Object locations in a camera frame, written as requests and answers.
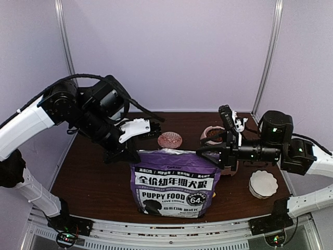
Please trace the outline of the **brown pet food kibble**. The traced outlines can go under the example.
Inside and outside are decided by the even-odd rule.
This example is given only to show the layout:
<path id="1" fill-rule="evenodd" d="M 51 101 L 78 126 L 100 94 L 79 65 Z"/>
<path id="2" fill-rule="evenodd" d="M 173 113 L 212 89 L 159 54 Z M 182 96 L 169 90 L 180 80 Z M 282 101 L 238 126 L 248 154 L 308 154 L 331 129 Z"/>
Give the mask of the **brown pet food kibble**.
<path id="1" fill-rule="evenodd" d="M 209 130 L 207 133 L 206 133 L 206 136 L 208 138 L 220 138 L 223 134 L 224 130 L 223 129 L 220 129 L 220 128 L 215 128 L 215 129 L 211 129 Z"/>

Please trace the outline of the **purple pet food bag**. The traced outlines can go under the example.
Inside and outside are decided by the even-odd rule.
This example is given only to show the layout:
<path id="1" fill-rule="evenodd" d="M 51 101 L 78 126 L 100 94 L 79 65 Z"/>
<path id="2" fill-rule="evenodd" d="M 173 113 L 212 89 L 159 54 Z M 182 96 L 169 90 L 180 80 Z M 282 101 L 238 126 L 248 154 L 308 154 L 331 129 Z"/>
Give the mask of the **purple pet food bag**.
<path id="1" fill-rule="evenodd" d="M 139 151 L 130 165 L 138 210 L 152 216 L 200 218 L 211 206 L 220 169 L 193 151 Z"/>

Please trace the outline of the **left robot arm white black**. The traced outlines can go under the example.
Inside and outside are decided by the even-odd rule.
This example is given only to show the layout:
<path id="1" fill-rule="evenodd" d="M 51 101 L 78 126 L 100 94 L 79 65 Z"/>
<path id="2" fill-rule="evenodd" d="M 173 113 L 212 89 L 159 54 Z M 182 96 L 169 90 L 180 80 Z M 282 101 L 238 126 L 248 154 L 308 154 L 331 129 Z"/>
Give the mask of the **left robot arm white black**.
<path id="1" fill-rule="evenodd" d="M 1 125 L 1 186 L 17 189 L 63 231 L 75 226 L 67 203 L 33 176 L 20 147 L 65 123 L 68 133 L 79 133 L 101 146 L 104 162 L 137 161 L 132 140 L 150 130 L 144 119 L 127 119 L 125 114 L 114 118 L 121 110 L 126 113 L 135 100 L 113 76 L 82 74 L 96 80 L 83 88 L 76 83 L 79 77 L 74 74 L 56 81 Z"/>

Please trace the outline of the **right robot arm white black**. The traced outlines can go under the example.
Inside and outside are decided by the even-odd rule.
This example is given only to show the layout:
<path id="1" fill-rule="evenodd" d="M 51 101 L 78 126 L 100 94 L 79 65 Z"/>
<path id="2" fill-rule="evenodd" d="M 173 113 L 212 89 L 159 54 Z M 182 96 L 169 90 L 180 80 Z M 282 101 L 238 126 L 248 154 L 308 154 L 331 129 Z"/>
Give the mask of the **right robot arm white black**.
<path id="1" fill-rule="evenodd" d="M 265 162 L 279 163 L 288 173 L 332 177 L 332 152 L 314 139 L 294 133 L 290 115 L 267 111 L 258 124 L 256 140 L 243 138 L 247 119 L 239 118 L 228 105 L 219 107 L 219 115 L 224 125 L 219 134 L 222 142 L 206 145 L 210 139 L 202 139 L 196 154 L 221 170 L 229 167 L 235 171 L 240 161 Z"/>

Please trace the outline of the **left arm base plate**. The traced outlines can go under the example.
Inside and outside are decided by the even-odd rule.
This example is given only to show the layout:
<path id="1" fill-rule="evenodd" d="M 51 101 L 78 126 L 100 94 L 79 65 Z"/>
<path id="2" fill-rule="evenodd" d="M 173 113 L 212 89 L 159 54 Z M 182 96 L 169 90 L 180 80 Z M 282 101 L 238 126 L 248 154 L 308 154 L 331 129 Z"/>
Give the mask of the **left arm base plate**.
<path id="1" fill-rule="evenodd" d="M 48 226 L 56 232 L 72 233 L 74 235 L 90 236 L 93 221 L 71 215 L 59 215 L 55 217 L 45 216 Z"/>

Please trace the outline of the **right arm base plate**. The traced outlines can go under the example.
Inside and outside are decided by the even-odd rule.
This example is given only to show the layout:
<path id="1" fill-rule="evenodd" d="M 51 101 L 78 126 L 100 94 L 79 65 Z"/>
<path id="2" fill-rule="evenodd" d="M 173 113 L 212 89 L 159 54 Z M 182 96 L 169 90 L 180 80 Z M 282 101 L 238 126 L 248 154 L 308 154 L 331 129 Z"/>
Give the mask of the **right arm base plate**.
<path id="1" fill-rule="evenodd" d="M 249 220 L 252 235 L 266 234 L 293 225 L 293 219 L 285 215 L 269 215 Z"/>

